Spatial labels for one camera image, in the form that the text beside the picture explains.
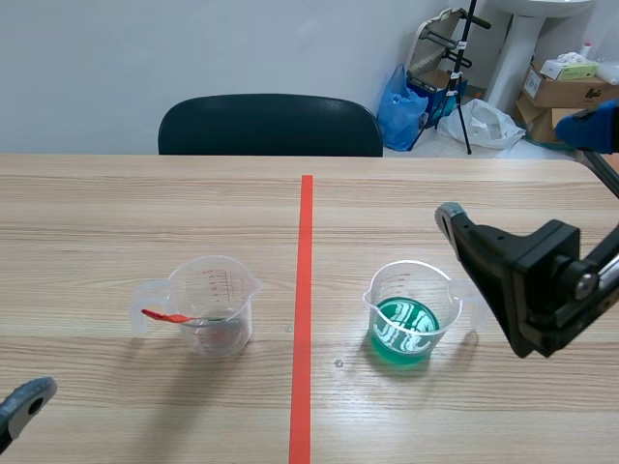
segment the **plastic measuring cup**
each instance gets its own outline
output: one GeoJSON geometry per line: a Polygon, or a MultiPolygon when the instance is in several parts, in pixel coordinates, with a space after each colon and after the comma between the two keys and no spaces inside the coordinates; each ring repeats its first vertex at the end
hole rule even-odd
{"type": "Polygon", "coordinates": [[[178,324],[195,353],[222,358],[243,348],[251,336],[251,298],[262,284],[240,261],[205,256],[181,266],[170,277],[135,288],[129,307],[134,336],[146,334],[142,309],[159,305],[167,314],[196,318],[178,324]]]}
{"type": "Polygon", "coordinates": [[[372,278],[363,300],[369,307],[368,334],[376,351],[395,363],[418,363],[457,321],[465,304],[474,305],[479,328],[488,309],[469,280],[452,281],[421,261],[397,261],[372,278]]]}

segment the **cup handle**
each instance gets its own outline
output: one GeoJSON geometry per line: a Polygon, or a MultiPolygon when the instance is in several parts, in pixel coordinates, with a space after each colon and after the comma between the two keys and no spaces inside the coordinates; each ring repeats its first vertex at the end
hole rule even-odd
{"type": "Polygon", "coordinates": [[[462,309],[472,307],[471,329],[478,332],[487,322],[490,314],[486,300],[473,283],[473,280],[456,279],[452,280],[448,286],[449,298],[462,305],[462,309]]]}
{"type": "Polygon", "coordinates": [[[169,302],[170,281],[167,278],[146,280],[137,285],[128,311],[133,336],[146,335],[146,316],[142,314],[142,309],[149,305],[158,305],[169,313],[169,302]]]}

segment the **green liquid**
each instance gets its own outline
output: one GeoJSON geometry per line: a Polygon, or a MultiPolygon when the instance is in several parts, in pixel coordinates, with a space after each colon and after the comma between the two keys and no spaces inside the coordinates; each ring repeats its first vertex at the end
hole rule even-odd
{"type": "MultiPolygon", "coordinates": [[[[395,297],[378,305],[380,312],[396,326],[415,332],[439,330],[438,320],[427,306],[410,298],[395,297]]],[[[376,351],[398,364],[414,364],[429,357],[436,335],[419,336],[403,333],[378,314],[372,315],[370,339],[376,351]]]]}

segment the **black chair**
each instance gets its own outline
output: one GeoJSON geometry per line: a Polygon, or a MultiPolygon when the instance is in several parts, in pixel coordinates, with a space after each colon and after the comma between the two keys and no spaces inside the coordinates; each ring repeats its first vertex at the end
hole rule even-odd
{"type": "Polygon", "coordinates": [[[159,129],[160,155],[382,157],[376,118],[352,101],[223,95],[178,103],[159,129]]]}

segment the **measuring cup with green liquid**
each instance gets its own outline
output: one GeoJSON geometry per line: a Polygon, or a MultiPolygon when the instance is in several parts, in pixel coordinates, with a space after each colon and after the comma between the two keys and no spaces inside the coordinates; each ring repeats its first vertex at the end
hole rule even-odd
{"type": "Polygon", "coordinates": [[[451,280],[421,261],[397,261],[380,269],[363,300],[369,307],[368,336],[376,351],[399,364],[427,359],[466,305],[479,329],[489,309],[468,280],[451,280]]]}
{"type": "Polygon", "coordinates": [[[192,350],[222,358],[241,350],[251,337],[251,299],[262,285],[240,261],[204,256],[170,277],[147,280],[135,288],[129,307],[134,336],[146,334],[146,316],[177,323],[192,350]],[[150,310],[162,307],[164,314],[150,310]]]}

